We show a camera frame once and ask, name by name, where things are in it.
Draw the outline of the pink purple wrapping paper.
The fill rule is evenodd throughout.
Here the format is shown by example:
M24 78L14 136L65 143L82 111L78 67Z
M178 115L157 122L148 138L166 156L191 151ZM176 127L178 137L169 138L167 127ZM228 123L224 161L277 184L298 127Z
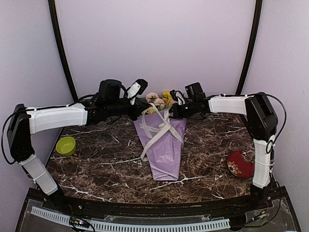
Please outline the pink purple wrapping paper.
M170 118L168 110L141 115L134 121L143 146L140 158L150 164L155 181L179 179L186 123L185 118Z

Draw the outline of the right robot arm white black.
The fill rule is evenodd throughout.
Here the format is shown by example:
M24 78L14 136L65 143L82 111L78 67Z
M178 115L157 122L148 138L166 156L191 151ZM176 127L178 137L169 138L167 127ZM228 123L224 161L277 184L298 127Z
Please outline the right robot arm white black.
M268 96L263 93L249 95L212 95L206 96L199 82L185 87L187 97L171 90L170 95L176 101L170 113L175 119L188 118L197 113L228 113L243 115L246 128L253 139L255 160L253 185L263 189L271 182L271 170L274 164L273 146L276 140L278 117Z

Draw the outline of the pink rose flower stem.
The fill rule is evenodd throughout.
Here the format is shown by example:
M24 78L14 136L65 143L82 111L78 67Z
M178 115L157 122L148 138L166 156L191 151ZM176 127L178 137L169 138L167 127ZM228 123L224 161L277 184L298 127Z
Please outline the pink rose flower stem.
M165 105L162 98L154 92L148 93L146 95L146 100L147 100L148 103L153 103L159 110L163 110L165 108L169 108L169 107L172 106L172 104Z

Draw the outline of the yellow fuzzy poppy stem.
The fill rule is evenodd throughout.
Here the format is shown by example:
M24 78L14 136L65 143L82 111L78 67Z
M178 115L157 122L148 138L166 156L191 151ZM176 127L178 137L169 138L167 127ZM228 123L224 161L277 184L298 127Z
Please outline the yellow fuzzy poppy stem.
M163 91L162 92L162 100L164 101L165 105L174 104L174 100L170 94L170 91Z

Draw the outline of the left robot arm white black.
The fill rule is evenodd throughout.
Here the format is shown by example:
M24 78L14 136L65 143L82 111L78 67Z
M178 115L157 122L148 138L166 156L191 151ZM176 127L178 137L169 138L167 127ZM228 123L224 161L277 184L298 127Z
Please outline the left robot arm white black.
M6 139L12 157L12 161L7 163L19 164L34 184L50 196L49 203L58 211L65 210L68 199L61 195L58 183L37 156L32 138L39 134L54 134L65 127L95 125L112 117L128 116L136 120L144 110L138 96L147 86L148 82L144 79L136 80L130 87L125 87L119 80L106 79L100 82L96 93L84 95L70 104L45 107L16 105L1 129L1 149L4 149Z

